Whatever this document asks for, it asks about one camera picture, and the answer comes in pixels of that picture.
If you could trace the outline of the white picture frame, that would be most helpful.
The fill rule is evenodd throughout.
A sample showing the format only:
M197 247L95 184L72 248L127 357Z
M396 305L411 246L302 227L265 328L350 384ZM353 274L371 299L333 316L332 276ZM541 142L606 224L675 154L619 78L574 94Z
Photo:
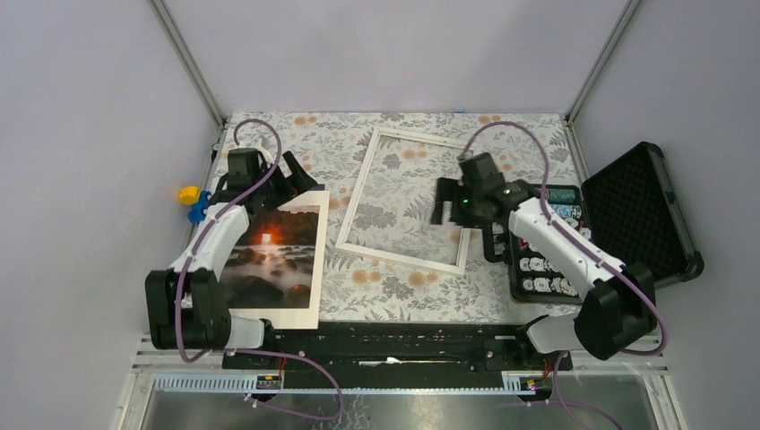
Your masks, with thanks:
M465 143L377 127L371 134L336 249L422 271L462 276L471 232L431 224L436 181L459 174Z

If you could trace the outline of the sunset photo with white mat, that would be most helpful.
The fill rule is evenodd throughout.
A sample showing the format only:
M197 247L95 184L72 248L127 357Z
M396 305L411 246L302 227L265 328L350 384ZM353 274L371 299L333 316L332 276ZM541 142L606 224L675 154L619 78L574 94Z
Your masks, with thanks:
M259 213L221 272L230 313L278 330L319 324L330 193L310 191Z

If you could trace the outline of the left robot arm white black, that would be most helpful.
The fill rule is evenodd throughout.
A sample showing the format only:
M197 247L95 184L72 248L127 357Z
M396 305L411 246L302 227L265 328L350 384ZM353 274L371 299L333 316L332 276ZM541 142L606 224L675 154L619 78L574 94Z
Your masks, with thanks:
M221 274L252 220L317 186L291 151L269 161L262 150L232 150L227 173L201 195L197 231L187 248L167 269L150 271L145 279L152 345L181 352L243 349L253 366L272 365L278 345L266 336L271 323L232 315Z

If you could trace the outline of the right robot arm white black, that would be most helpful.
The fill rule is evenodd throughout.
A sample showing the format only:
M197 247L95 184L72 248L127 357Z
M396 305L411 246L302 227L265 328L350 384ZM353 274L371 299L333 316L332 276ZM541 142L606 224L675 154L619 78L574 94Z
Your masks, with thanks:
M584 350L599 360L619 353L633 355L631 346L655 329L663 329L654 303L652 273L641 263L626 265L571 228L548 205L545 188L523 180L508 181L488 153L463 159L458 179L436 180L431 222L449 221L481 230L501 226L526 240L570 281L581 298L574 314L541 316L520 327L514 357L535 369L549 355Z

